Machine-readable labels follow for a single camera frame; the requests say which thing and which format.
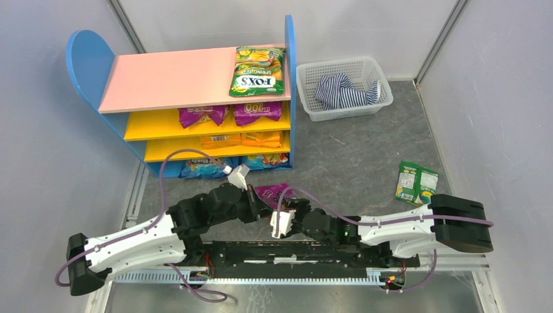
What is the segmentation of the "purple grape candy bag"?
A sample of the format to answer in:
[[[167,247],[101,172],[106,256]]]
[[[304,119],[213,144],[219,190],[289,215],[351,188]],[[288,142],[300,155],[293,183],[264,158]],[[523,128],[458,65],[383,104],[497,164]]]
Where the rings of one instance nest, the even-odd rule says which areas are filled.
[[[278,207],[278,199],[280,198],[280,195],[284,189],[288,187],[289,185],[287,183],[281,183],[275,185],[256,186],[254,190],[260,199],[275,211]],[[288,203],[297,198],[298,195],[292,189],[288,190],[286,195],[283,197],[282,205],[284,207],[281,210],[288,211]]]

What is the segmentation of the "blue Blendy candy bag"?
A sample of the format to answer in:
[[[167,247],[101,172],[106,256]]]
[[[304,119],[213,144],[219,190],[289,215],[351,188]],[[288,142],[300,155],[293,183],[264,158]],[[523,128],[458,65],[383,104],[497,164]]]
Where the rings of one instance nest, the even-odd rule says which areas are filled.
[[[225,166],[229,166],[234,169],[239,165],[239,157],[222,157],[216,158]],[[225,177],[228,174],[218,165],[213,164],[208,158],[198,158],[192,160],[185,160],[181,167],[181,172],[178,176],[180,179],[216,179]]]

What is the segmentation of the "orange mango candy bag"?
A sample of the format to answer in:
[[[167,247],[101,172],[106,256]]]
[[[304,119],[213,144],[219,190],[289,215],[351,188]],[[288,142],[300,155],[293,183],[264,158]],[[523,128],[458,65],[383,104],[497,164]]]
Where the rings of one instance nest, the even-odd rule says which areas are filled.
[[[223,149],[241,145],[240,134],[219,134],[210,136],[200,136],[200,145],[204,149]]]

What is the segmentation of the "purple 100 candy bag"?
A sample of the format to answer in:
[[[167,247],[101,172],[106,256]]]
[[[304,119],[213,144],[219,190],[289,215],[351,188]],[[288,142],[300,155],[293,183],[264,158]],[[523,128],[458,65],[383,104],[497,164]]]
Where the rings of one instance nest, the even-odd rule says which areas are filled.
[[[179,108],[179,122],[183,128],[200,125],[209,121],[220,126],[228,114],[228,106],[200,106]]]

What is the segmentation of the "green Fox's candy bag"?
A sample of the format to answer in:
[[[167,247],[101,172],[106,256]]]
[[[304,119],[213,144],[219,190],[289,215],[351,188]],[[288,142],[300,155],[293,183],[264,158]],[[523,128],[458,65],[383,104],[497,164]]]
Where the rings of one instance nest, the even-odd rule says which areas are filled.
[[[230,84],[231,97],[284,94],[284,47],[239,46]]]

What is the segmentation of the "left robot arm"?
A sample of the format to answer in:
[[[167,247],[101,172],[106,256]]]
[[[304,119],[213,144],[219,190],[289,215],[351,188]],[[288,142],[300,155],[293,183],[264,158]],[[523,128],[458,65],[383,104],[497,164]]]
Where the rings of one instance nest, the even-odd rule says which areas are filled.
[[[247,224],[272,212],[251,185],[242,189],[223,183],[131,228],[99,237],[74,234],[67,246],[66,285],[72,296],[81,296],[134,270],[182,261],[195,264],[205,255],[200,236],[210,227],[232,220]]]

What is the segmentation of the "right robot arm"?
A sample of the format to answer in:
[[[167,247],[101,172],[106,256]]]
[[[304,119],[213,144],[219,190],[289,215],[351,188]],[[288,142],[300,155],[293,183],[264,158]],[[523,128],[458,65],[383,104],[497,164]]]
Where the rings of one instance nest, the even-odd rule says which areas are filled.
[[[446,194],[381,216],[330,215],[306,199],[290,200],[283,211],[273,211],[270,224],[276,239],[301,233],[329,246],[374,247],[382,258],[407,259],[443,246],[467,254],[494,249],[489,232],[493,223],[486,219],[483,204]]]

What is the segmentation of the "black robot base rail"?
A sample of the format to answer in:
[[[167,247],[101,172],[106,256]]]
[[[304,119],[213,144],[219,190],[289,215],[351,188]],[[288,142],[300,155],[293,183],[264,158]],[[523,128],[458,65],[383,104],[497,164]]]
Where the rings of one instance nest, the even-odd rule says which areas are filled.
[[[388,244],[324,245],[315,241],[213,241],[178,267],[214,270],[215,279],[344,280],[366,278],[368,269],[419,267],[419,257],[394,257]]]

